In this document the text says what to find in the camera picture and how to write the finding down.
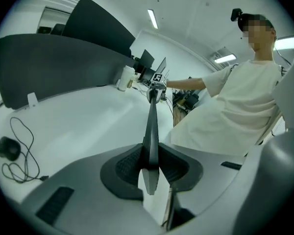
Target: black mouse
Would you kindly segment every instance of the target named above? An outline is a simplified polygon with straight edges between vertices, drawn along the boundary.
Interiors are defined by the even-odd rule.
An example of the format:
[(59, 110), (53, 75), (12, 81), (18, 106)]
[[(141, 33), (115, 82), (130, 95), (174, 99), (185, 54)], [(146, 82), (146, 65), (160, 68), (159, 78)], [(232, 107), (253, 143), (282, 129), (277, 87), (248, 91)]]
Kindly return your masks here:
[(0, 139), (0, 157), (15, 161), (21, 153), (21, 145), (16, 140), (8, 137)]

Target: white desk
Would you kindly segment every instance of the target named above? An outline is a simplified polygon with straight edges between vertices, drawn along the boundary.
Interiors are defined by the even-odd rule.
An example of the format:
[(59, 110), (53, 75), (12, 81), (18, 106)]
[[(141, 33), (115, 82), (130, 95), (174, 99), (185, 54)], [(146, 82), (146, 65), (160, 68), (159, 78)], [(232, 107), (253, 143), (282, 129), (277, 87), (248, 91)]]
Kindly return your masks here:
[[(20, 118), (34, 134), (31, 153), (40, 166), (40, 176), (52, 176), (77, 159), (141, 143), (150, 106), (144, 95), (133, 88), (120, 92), (115, 86), (105, 86), (52, 97), (31, 109), (27, 107), (13, 111), (3, 106), (0, 108), (0, 138), (7, 136), (15, 139), (9, 121), (11, 117)], [(170, 89), (167, 90), (167, 97), (172, 101)], [(173, 128), (172, 114), (166, 102), (157, 104), (157, 114), (159, 141), (163, 141)], [(19, 121), (12, 120), (12, 126), (19, 139), (30, 145), (31, 134)], [(0, 187), (5, 195), (21, 202), (42, 182), (35, 180), (17, 184), (6, 179), (1, 173), (4, 162), (9, 161), (0, 158)], [(23, 166), (23, 157), (19, 157), (17, 162)], [(28, 163), (30, 175), (35, 175), (37, 167), (30, 156)], [(161, 178), (162, 175), (158, 188), (167, 190), (168, 183), (162, 184)], [(155, 205), (149, 202), (144, 203), (144, 206), (153, 209)]]

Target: gray desk divider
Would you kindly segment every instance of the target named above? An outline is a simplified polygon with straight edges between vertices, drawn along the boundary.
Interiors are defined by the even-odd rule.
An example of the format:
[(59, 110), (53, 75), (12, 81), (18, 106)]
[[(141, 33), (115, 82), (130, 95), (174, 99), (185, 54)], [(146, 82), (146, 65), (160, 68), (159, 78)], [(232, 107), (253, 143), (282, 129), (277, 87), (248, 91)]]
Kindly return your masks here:
[(123, 67), (135, 60), (83, 40), (47, 34), (20, 34), (0, 39), (0, 93), (6, 107), (28, 105), (80, 89), (115, 84)]

